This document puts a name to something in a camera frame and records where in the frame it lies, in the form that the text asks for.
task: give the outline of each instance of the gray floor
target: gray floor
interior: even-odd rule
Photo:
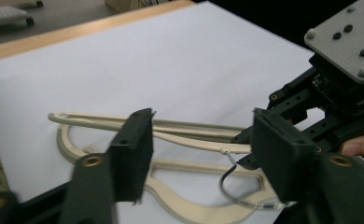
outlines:
[[[35,25],[27,27],[25,21],[17,21],[0,26],[0,43],[118,14],[105,0],[42,0],[42,3],[43,7],[34,3],[16,6],[27,11]]]

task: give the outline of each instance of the caster wheel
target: caster wheel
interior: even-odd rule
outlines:
[[[37,7],[43,7],[43,2],[42,1],[37,1],[36,6]]]
[[[35,24],[34,19],[32,17],[25,20],[28,26],[33,26]]]

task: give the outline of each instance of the white table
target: white table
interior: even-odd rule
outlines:
[[[0,60],[0,158],[9,185],[24,202],[68,181],[73,166],[57,149],[58,125],[48,113],[128,116],[151,107],[155,119],[247,127],[254,107],[265,107],[271,92],[311,67],[312,55],[202,3]],[[73,131],[77,145],[102,151],[113,136]],[[155,150],[155,158],[230,164],[161,140]],[[225,202],[219,176],[158,178],[196,203]],[[118,208],[120,223],[180,223],[147,192],[143,204]],[[277,215],[259,211],[244,223],[273,223]]]

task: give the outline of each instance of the human hand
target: human hand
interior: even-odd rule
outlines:
[[[364,135],[345,141],[340,152],[344,156],[364,156]]]

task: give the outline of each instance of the metal plate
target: metal plate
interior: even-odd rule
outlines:
[[[364,84],[364,0],[310,29],[304,41],[354,81]]]

